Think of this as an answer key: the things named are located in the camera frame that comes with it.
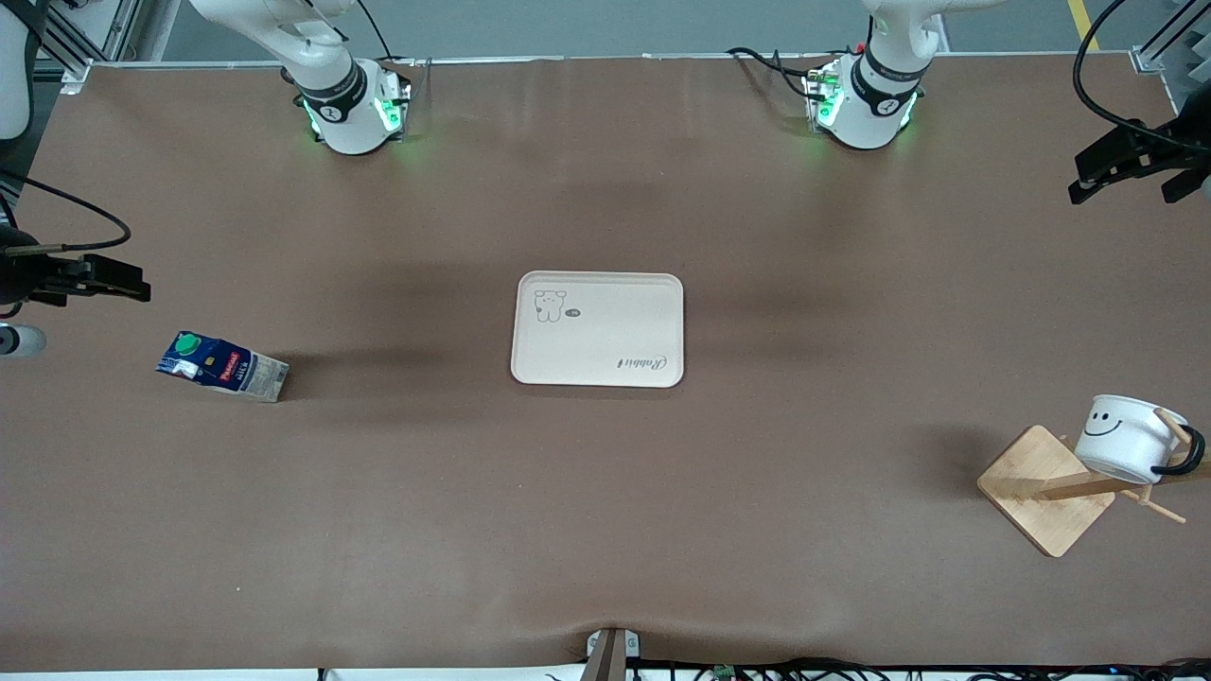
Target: bear drawing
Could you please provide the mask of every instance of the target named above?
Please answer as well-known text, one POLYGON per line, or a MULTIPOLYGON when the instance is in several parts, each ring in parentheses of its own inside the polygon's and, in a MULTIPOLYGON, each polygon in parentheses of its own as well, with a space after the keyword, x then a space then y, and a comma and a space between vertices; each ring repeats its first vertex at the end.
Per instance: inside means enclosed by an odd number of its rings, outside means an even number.
POLYGON ((559 315, 563 314, 563 297, 567 294, 567 291, 535 291, 534 307, 538 308, 538 320, 559 321, 559 315))

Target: green cap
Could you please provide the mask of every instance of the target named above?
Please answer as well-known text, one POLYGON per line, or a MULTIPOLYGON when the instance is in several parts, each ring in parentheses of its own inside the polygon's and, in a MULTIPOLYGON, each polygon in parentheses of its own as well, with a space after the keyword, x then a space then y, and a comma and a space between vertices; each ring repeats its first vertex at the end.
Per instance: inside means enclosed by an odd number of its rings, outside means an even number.
POLYGON ((193 351, 196 350, 201 344, 202 339, 194 336, 193 333, 182 333, 180 337, 177 338, 176 350, 180 355, 189 355, 193 354, 193 351))

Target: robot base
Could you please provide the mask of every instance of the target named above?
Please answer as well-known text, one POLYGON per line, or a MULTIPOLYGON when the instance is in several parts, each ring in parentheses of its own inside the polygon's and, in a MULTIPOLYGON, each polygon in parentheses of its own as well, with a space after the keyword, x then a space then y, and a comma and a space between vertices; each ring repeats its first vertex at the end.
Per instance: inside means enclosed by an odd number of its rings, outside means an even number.
POLYGON ((349 155, 368 154, 390 139, 403 138, 412 99, 412 85, 401 86, 400 74, 371 59, 356 59, 356 63, 367 76, 366 95, 343 122, 328 121, 309 104, 303 105, 311 118, 316 141, 349 155))
POLYGON ((871 105, 854 92, 850 73, 856 59, 854 55, 845 55, 803 79, 805 92, 825 98, 823 102, 807 101, 808 120, 814 132, 827 131, 842 144, 855 149, 878 149, 908 125, 917 96, 913 95, 902 107, 902 113, 876 115, 871 105))

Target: white mug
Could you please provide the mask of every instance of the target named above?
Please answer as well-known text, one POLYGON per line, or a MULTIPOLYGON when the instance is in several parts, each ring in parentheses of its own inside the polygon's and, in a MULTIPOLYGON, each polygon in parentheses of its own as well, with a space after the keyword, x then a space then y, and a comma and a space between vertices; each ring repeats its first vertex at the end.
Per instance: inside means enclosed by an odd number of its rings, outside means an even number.
POLYGON ((1193 471, 1203 458, 1206 441, 1188 420, 1169 412, 1190 435, 1192 445, 1184 462, 1166 467, 1178 440, 1155 414, 1157 408, 1157 405, 1121 395, 1094 397, 1094 408, 1077 440, 1077 458, 1097 473, 1136 485, 1153 485, 1160 482, 1163 475, 1193 471))

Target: mug rim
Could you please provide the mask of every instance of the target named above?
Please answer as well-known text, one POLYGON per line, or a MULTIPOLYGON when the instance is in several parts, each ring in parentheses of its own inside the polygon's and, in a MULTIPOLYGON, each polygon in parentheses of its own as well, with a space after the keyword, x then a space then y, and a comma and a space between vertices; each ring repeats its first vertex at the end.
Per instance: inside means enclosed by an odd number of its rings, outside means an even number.
POLYGON ((1184 416, 1175 412, 1173 410, 1171 410, 1169 407, 1163 407, 1160 405, 1154 405, 1154 404, 1147 402, 1144 400, 1138 400, 1136 397, 1127 397, 1126 395, 1112 395, 1109 393, 1104 393, 1102 395, 1094 395, 1094 401, 1096 402, 1097 400, 1101 400, 1102 397, 1108 397, 1108 399, 1112 399, 1112 400, 1120 400, 1120 401, 1129 402, 1129 404, 1132 404, 1132 405, 1136 405, 1136 406, 1140 406, 1140 407, 1148 407, 1148 411, 1152 411, 1152 410, 1165 410, 1166 412, 1169 412, 1170 416, 1173 417, 1175 420, 1177 420, 1182 425, 1189 425, 1189 423, 1190 423, 1184 416))

